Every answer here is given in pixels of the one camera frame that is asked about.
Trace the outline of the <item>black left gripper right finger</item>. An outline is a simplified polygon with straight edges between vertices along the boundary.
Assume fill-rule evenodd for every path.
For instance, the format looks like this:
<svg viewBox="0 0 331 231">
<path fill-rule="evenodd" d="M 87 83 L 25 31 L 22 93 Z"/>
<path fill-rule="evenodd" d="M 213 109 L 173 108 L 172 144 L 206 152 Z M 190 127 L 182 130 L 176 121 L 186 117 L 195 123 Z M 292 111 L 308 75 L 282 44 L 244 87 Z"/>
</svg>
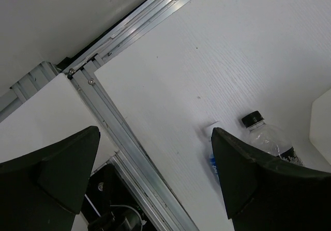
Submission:
<svg viewBox="0 0 331 231">
<path fill-rule="evenodd" d="M 330 230 L 330 173 L 272 156 L 219 127 L 211 141 L 235 230 Z"/>
</svg>

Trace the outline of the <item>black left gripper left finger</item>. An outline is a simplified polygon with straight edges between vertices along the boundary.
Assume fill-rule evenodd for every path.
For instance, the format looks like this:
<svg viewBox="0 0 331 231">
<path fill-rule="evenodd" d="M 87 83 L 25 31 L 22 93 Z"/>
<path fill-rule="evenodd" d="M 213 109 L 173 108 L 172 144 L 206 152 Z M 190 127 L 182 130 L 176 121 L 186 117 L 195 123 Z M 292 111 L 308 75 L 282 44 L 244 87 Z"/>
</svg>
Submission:
<svg viewBox="0 0 331 231">
<path fill-rule="evenodd" d="M 99 128 L 89 126 L 1 163 L 1 230 L 71 230 L 99 142 Z"/>
</svg>

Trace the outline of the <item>blue-label crushed plastic bottle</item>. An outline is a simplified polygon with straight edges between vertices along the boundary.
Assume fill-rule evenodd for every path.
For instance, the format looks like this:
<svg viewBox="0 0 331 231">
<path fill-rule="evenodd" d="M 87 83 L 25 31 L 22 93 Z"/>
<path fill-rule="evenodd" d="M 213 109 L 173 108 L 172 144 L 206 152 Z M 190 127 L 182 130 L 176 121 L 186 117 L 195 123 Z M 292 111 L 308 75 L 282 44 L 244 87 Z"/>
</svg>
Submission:
<svg viewBox="0 0 331 231">
<path fill-rule="evenodd" d="M 219 184 L 219 175 L 218 175 L 218 168 L 216 165 L 216 160 L 214 157 L 213 147 L 212 147 L 212 133 L 214 128 L 221 127 L 221 123 L 216 121 L 206 127 L 203 128 L 203 134 L 206 139 L 206 155 L 207 155 L 207 162 L 210 171 L 213 174 L 213 177 L 217 184 Z"/>
</svg>

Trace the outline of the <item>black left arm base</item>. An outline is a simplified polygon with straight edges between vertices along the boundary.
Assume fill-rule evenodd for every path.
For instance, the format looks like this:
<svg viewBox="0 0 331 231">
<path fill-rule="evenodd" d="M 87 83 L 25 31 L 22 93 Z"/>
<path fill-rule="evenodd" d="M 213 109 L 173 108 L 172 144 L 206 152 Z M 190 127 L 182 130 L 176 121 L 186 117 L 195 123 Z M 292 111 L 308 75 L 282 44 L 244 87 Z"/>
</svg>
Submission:
<svg viewBox="0 0 331 231">
<path fill-rule="evenodd" d="M 156 230 L 112 164 L 90 177 L 81 212 L 88 230 Z"/>
</svg>

